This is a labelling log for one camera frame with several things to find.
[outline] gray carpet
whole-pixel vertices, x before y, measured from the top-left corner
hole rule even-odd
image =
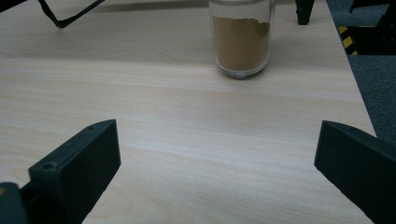
[[[376,25],[388,8],[387,5],[359,7],[350,14],[352,2],[327,0],[336,27]],[[396,146],[396,56],[348,55],[347,58],[377,137]]]

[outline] yellow and black striped tape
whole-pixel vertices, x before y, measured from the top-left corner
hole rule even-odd
[[[357,55],[355,43],[350,35],[350,32],[346,26],[338,27],[338,33],[343,41],[344,49],[348,55]]]

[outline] wooden table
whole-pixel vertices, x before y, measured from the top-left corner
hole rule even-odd
[[[49,0],[59,19],[89,0]],[[116,119],[122,165],[84,223],[370,223],[315,167],[320,124],[374,133],[329,9],[278,0],[271,60],[213,63],[207,2],[106,1],[64,30],[28,1],[0,14],[0,182]]]

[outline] glass jar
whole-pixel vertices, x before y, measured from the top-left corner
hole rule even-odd
[[[231,77],[248,77],[268,63],[275,0],[209,0],[215,62]]]

